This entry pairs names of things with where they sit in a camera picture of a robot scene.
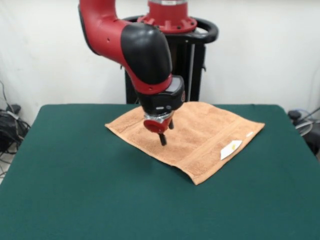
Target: white label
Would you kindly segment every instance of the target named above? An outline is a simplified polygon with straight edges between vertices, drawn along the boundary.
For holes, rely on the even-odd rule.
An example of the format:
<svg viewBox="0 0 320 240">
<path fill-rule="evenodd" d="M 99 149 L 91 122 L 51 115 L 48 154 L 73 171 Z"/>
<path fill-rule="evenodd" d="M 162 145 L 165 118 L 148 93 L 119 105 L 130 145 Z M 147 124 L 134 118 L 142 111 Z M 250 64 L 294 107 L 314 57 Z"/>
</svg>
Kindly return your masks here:
<svg viewBox="0 0 320 240">
<path fill-rule="evenodd" d="M 173 5 L 177 5 L 177 1 L 166 1 L 166 0 L 163 0 L 161 1 L 161 4 L 162 5 L 166 5 L 166 6 L 173 6 Z"/>
<path fill-rule="evenodd" d="M 230 142 L 227 146 L 225 146 L 220 152 L 220 160 L 225 159 L 226 157 L 230 156 L 234 151 L 236 151 L 240 145 L 242 144 L 241 140 L 234 140 Z"/>
<path fill-rule="evenodd" d="M 11 117 L 13 117 L 15 120 L 19 119 L 19 116 L 15 115 L 14 113 L 10 112 L 10 111 L 6 111 L 7 114 L 11 115 Z"/>
</svg>

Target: towel fold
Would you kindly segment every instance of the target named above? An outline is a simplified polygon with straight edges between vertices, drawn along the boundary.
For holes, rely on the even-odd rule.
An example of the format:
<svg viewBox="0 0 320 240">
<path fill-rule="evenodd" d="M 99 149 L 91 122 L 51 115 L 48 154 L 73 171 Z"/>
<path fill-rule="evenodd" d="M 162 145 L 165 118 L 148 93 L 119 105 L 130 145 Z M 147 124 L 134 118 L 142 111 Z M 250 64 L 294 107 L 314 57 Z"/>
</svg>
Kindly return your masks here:
<svg viewBox="0 0 320 240">
<path fill-rule="evenodd" d="M 145 129 L 142 107 L 105 126 L 146 154 L 181 169 L 195 185 L 215 174 L 265 126 L 204 102 L 186 102 L 174 113 L 173 121 L 174 129 L 165 132 L 166 146 Z"/>
</svg>

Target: black handle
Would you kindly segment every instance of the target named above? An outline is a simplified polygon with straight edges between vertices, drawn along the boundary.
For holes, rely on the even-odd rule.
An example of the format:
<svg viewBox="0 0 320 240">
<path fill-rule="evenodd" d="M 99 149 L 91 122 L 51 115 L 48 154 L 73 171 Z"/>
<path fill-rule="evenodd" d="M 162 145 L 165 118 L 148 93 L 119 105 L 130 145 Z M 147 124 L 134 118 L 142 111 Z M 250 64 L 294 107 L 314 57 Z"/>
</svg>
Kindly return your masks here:
<svg viewBox="0 0 320 240">
<path fill-rule="evenodd" d="M 136 22 L 139 17 L 141 16 L 131 16 L 125 18 L 124 20 L 127 20 L 129 22 Z M 166 38 L 170 42 L 188 42 L 189 44 L 209 44 L 217 40 L 219 35 L 219 29 L 214 23 L 201 18 L 194 17 L 194 19 L 197 21 L 197 27 L 200 29 L 204 29 L 207 32 L 200 33 L 197 31 L 193 31 L 188 33 L 166 33 Z"/>
</svg>

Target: table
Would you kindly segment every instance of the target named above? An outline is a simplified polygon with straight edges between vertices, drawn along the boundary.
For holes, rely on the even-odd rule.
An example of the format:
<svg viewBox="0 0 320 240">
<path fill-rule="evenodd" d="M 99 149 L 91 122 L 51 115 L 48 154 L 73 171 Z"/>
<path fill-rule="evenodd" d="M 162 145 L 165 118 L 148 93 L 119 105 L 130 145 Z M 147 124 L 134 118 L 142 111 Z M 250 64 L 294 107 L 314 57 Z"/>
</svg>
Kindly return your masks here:
<svg viewBox="0 0 320 240">
<path fill-rule="evenodd" d="M 1 239 L 320 239 L 320 165 L 282 108 L 218 105 L 266 126 L 195 186 L 104 127 L 134 107 L 41 108 L 0 185 Z"/>
</svg>

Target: towel tag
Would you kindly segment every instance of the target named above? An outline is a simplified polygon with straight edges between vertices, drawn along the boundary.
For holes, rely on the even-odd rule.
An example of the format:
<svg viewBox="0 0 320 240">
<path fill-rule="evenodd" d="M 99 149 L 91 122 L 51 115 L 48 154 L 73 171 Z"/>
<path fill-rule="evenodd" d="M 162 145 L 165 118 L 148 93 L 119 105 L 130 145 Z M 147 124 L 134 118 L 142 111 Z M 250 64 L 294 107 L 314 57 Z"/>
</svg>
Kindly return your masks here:
<svg viewBox="0 0 320 240">
<path fill-rule="evenodd" d="M 227 146 L 225 146 L 221 150 L 221 152 L 220 152 L 221 159 L 220 160 L 223 160 L 226 157 L 230 156 L 235 150 L 237 150 L 240 147 L 241 144 L 242 144 L 241 140 L 234 140 L 234 141 L 230 142 Z"/>
</svg>

